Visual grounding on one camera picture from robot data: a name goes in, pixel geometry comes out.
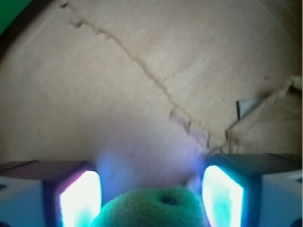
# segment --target green plush toy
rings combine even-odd
[[[92,227],[201,227],[201,199],[186,187],[139,189],[107,203]]]

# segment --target glowing light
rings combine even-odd
[[[63,227],[89,227],[101,212],[102,186],[94,171],[84,172],[61,195]]]
[[[244,189],[218,166],[209,166],[202,182],[202,197],[210,225],[240,227]]]

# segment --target torn cardboard edge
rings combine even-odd
[[[237,121],[236,123],[234,123],[232,126],[230,126],[226,131],[225,131],[225,135],[226,135],[226,141],[228,144],[228,153],[249,153],[250,151],[257,151],[259,150],[260,152],[262,152],[262,150],[268,150],[268,147],[270,145],[270,142],[275,136],[276,138],[279,138],[280,134],[282,136],[286,135],[289,136],[294,134],[296,136],[296,138],[289,138],[290,140],[293,140],[294,143],[297,143],[297,139],[298,139],[298,134],[300,129],[298,129],[298,127],[295,125],[294,127],[290,127],[293,126],[293,123],[291,122],[287,122],[287,121],[293,121],[294,119],[296,121],[302,121],[302,108],[300,109],[298,107],[299,104],[299,99],[302,99],[302,94],[301,96],[298,94],[295,96],[292,96],[292,99],[290,100],[296,100],[297,103],[296,105],[290,103],[290,106],[281,106],[279,103],[281,101],[285,100],[289,100],[289,95],[294,93],[294,90],[296,90],[297,92],[301,92],[302,91],[302,77],[301,76],[291,76],[285,86],[274,92],[273,94],[271,94],[267,99],[264,99],[263,101],[261,101],[259,103],[259,105],[256,106],[256,108],[253,108],[251,111],[249,111],[248,113],[245,113],[245,116],[240,116],[240,120]],[[250,110],[251,108],[246,106],[244,107],[244,110]],[[264,117],[264,112],[265,114],[281,114],[281,112],[288,112],[288,117],[287,118],[283,118],[283,126],[281,125],[281,119],[275,119],[275,115],[273,115],[273,122],[262,122],[260,121],[260,119],[262,119],[262,117]],[[284,128],[286,127],[285,130],[289,130],[289,134],[287,133],[285,134],[285,132],[283,131]],[[262,129],[264,129],[264,135],[267,135],[268,137],[266,138],[262,138],[259,135],[253,135],[251,130],[253,132],[259,132],[260,134],[263,134]],[[272,147],[276,147],[277,150],[276,151],[272,151],[272,152],[279,152],[279,149],[282,148],[286,148],[289,151],[293,151],[294,148],[296,148],[297,150],[297,146],[289,146],[290,143],[285,142],[286,140],[288,140],[288,138],[281,138],[281,140],[284,140],[284,142],[282,141],[275,141],[275,142],[271,142],[272,143]]]
[[[222,145],[211,133],[201,129],[198,124],[192,122],[178,109],[174,108],[171,110],[169,120],[182,126],[189,137],[194,139],[200,147],[206,148],[208,151],[207,155],[227,152],[225,143]]]

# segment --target green fabric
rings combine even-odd
[[[0,34],[32,0],[0,0]]]
[[[185,187],[140,189],[107,203],[92,227],[201,227],[201,199]]]

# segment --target blue-green light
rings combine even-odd
[[[240,227],[244,189],[218,166],[209,166],[202,182],[202,197],[210,225]]]
[[[101,211],[102,186],[94,171],[84,172],[60,195],[63,227],[90,227]]]

